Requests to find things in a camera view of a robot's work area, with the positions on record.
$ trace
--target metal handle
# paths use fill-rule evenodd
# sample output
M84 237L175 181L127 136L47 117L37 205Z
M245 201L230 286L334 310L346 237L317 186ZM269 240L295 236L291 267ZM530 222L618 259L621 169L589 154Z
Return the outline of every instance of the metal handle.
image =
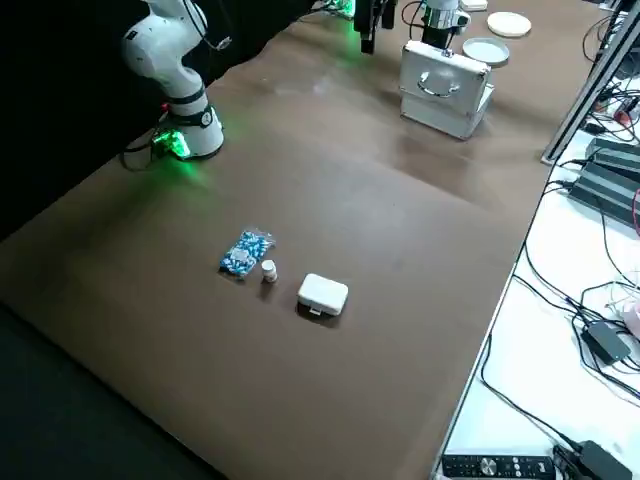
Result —
M429 72L424 72L422 75L420 75L420 80L418 80L418 88L422 90L424 93L426 93L427 95L433 95L434 97L438 97L438 98L449 98L451 95L453 95L458 90L460 90L460 85L454 84L449 87L449 91L447 93L436 93L432 90L429 90L426 87L425 83L428 78L429 78Z

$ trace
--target black power adapter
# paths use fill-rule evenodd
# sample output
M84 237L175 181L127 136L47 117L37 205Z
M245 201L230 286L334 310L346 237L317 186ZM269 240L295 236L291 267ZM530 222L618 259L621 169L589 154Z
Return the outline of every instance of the black power adapter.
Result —
M631 470L591 440L574 453L560 445L553 447L553 462L568 480L631 480Z
M606 323L596 322L582 332L582 339L605 365L613 365L631 354L631 350Z

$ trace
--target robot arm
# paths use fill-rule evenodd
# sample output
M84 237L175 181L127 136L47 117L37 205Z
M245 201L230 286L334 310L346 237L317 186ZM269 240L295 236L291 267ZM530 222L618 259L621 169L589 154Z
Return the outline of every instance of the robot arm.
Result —
M167 95L168 119L163 129L183 139L182 153L177 154L183 159L212 156L224 141L222 125L202 78L182 64L182 58L203 40L204 13L191 0L145 1L149 15L123 39L125 62L138 75L156 80Z

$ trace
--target black remote control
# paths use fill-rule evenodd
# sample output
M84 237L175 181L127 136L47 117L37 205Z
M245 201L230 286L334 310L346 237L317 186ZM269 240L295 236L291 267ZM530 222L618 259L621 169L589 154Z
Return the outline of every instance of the black remote control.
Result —
M551 457L530 455L443 455L442 473L456 478L513 478L555 480Z

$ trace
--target green led light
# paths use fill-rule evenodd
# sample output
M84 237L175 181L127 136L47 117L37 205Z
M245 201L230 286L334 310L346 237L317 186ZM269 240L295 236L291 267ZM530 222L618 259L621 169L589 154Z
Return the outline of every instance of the green led light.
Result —
M344 0L340 3L343 4L340 9L340 13L342 13L345 17L353 18L356 14L356 0Z
M356 0L327 0L323 7L334 15L351 20L356 13Z
M174 153L178 158L187 158L191 155L184 135L178 130L165 130L153 137L152 141L154 147Z

